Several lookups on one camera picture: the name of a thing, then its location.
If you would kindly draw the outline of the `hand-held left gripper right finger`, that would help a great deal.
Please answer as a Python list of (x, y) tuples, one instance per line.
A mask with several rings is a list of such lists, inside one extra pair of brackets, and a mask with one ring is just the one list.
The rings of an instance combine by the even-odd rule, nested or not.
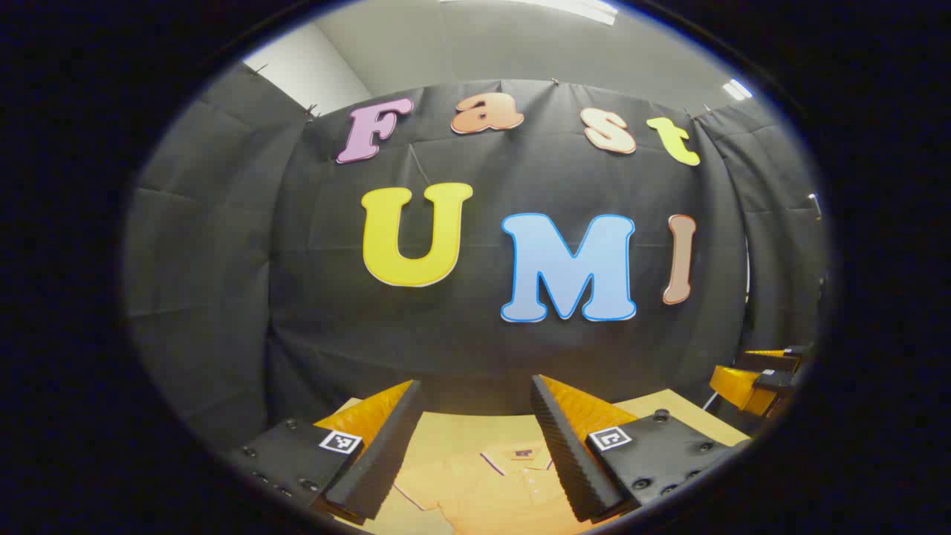
[(728, 446), (666, 407), (637, 417), (540, 374), (530, 402), (568, 503), (591, 524), (689, 487), (750, 443)]

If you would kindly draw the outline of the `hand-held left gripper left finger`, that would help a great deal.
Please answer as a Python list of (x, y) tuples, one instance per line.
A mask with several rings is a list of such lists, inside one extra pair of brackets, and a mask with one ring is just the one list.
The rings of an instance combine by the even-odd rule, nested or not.
[(421, 380), (390, 383), (354, 404), (311, 380), (270, 386), (264, 429), (224, 448), (228, 467), (297, 516), (357, 525), (376, 518), (423, 413)]

